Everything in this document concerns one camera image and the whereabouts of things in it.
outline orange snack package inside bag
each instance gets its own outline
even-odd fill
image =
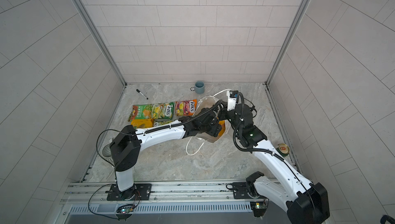
[[[178,101],[175,103],[175,115],[193,115],[196,110],[197,100]]]

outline marker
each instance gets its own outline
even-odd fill
[[[148,100],[148,97],[146,97],[139,89],[136,89],[136,91],[137,91],[138,93],[140,93],[143,97],[147,98],[147,100]]]

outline blue mug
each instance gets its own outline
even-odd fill
[[[203,94],[204,93],[204,82],[202,81],[197,81],[195,83],[195,92],[197,94]]]

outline can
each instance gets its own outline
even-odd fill
[[[282,155],[282,157],[286,157],[289,154],[289,147],[285,143],[280,143],[277,145],[276,150],[280,153],[280,155]]]

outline tiled wall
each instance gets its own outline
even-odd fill
[[[395,217],[395,0],[311,0],[270,84],[337,223]]]
[[[264,82],[301,0],[81,0],[126,82]]]
[[[1,223],[44,221],[121,90],[71,0],[0,0]]]

